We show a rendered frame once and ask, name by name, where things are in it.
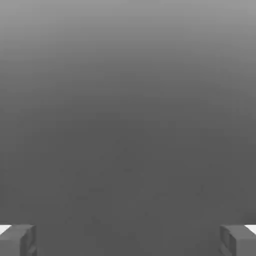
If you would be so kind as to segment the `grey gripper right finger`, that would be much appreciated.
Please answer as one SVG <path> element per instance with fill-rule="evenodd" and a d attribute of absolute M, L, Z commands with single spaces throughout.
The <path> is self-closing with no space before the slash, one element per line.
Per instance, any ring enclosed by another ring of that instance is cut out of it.
<path fill-rule="evenodd" d="M 221 225 L 220 256 L 256 256 L 256 224 Z"/>

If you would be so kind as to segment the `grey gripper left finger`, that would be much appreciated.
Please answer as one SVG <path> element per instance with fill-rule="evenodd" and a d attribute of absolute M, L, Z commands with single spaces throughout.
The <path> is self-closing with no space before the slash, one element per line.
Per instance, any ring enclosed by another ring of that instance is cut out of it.
<path fill-rule="evenodd" d="M 0 256 L 38 256 L 37 227 L 0 224 Z"/>

